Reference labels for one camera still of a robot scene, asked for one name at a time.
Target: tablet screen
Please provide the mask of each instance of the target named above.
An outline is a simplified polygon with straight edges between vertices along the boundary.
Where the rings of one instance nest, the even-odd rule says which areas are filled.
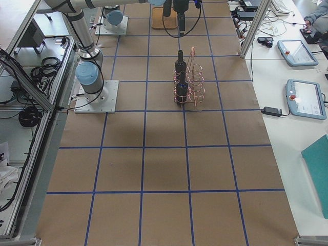
[[[282,41],[283,45],[286,47],[290,54],[288,56],[292,56],[295,63],[312,63],[314,60],[309,55],[306,50],[304,44],[299,41]]]
[[[314,84],[294,82],[295,103],[297,112],[313,115],[322,115],[320,106],[320,95]]]

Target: white mounting plate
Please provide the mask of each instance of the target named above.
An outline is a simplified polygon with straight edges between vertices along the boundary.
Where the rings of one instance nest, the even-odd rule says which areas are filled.
[[[108,95],[104,95],[105,99],[99,101],[97,99],[97,102],[92,102],[88,105],[85,105],[88,103],[86,98],[83,97],[78,97],[76,100],[76,105],[75,107],[80,107],[74,109],[75,113],[115,113],[115,107],[116,107],[116,99],[117,99],[117,91],[118,91],[118,80],[105,80],[104,81],[104,91],[108,91]],[[83,88],[80,88],[79,93],[84,93]]]
[[[103,25],[97,26],[96,35],[100,36],[118,36],[118,35],[126,35],[127,34],[127,28],[128,28],[128,17],[126,15],[123,16],[122,22],[117,25],[116,27],[113,27],[112,30],[107,30],[104,28]]]

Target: person's arm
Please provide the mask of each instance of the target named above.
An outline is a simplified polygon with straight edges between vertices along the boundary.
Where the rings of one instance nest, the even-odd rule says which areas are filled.
[[[312,14],[309,14],[308,16],[304,17],[305,24],[307,26],[310,26],[313,24],[313,22],[316,21],[317,18],[327,13],[328,13],[328,0],[323,0]]]

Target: keyboard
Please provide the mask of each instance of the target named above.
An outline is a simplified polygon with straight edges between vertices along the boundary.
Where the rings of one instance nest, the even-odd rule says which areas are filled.
[[[288,10],[282,0],[271,0],[270,5],[276,15],[289,15],[291,12]]]

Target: dark bottle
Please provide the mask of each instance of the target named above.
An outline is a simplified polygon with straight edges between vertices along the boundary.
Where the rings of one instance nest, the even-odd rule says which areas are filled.
[[[187,69],[187,63],[183,60],[183,51],[179,50],[178,51],[178,60],[175,62],[175,76],[176,80],[180,79],[180,73],[181,72],[186,72]]]
[[[180,81],[175,86],[176,103],[181,106],[187,101],[188,83],[186,82],[186,73],[180,73]]]

